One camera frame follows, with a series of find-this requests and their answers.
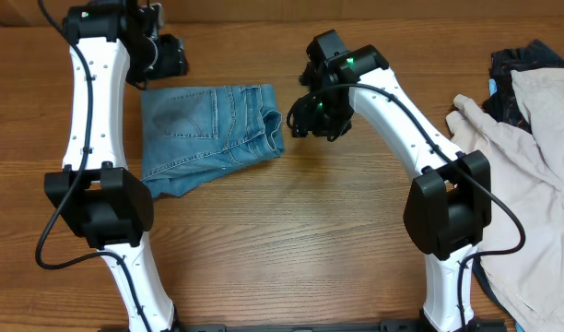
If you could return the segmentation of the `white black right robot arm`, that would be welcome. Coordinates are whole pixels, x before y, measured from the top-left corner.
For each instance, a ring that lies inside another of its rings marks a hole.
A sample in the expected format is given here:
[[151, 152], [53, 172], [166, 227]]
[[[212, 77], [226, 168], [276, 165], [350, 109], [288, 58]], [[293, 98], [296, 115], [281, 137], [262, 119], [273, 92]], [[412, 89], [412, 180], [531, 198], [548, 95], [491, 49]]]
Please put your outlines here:
[[405, 229], [425, 256], [426, 299], [417, 319], [385, 319], [381, 331], [500, 331], [475, 316], [470, 303], [473, 254], [491, 220], [490, 166], [465, 154], [407, 97], [388, 61], [372, 45], [350, 51], [335, 30], [313, 38], [300, 76], [306, 96], [291, 107], [294, 137], [333, 142], [367, 120], [401, 162], [410, 180]]

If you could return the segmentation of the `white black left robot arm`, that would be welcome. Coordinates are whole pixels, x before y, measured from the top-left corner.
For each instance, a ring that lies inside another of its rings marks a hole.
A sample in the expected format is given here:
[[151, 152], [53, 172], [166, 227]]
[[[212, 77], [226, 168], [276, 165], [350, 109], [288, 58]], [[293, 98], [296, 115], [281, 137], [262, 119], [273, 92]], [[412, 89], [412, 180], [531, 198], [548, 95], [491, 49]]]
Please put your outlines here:
[[[73, 67], [70, 137], [59, 172], [44, 191], [55, 211], [35, 249], [37, 264], [62, 269], [99, 257], [111, 271], [128, 313], [129, 331], [181, 331], [177, 309], [161, 284], [150, 247], [154, 222], [149, 189], [129, 172], [123, 147], [123, 95], [131, 85], [184, 76], [182, 42], [161, 34], [163, 6], [134, 0], [72, 6], [53, 27], [69, 45]], [[63, 219], [92, 253], [47, 263], [42, 249]]]

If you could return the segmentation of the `light blue denim jeans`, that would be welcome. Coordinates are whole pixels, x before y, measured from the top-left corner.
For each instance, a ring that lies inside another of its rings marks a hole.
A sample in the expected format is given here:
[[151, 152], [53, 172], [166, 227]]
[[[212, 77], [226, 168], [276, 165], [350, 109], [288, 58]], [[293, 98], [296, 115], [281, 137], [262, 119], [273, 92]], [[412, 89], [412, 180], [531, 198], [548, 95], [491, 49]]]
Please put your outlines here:
[[285, 150], [270, 84], [146, 90], [142, 125], [142, 182], [154, 198], [183, 196]]

